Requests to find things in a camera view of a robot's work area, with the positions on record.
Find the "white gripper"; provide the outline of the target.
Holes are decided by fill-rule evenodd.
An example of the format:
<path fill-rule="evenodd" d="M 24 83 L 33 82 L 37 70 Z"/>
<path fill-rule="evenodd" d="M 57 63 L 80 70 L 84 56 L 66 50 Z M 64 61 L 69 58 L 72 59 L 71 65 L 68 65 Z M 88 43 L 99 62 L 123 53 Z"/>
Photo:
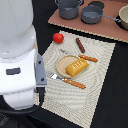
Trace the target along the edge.
<path fill-rule="evenodd" d="M 0 95 L 14 110 L 32 107 L 36 88 L 46 84 L 43 58 L 35 49 L 0 63 Z"/>

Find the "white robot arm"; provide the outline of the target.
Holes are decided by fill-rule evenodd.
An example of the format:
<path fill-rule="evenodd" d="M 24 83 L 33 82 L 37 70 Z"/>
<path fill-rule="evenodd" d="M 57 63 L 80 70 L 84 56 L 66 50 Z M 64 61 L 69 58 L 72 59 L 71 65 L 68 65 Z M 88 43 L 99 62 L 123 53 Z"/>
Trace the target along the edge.
<path fill-rule="evenodd" d="M 0 95 L 14 110 L 32 107 L 47 84 L 32 22 L 31 0 L 0 0 Z"/>

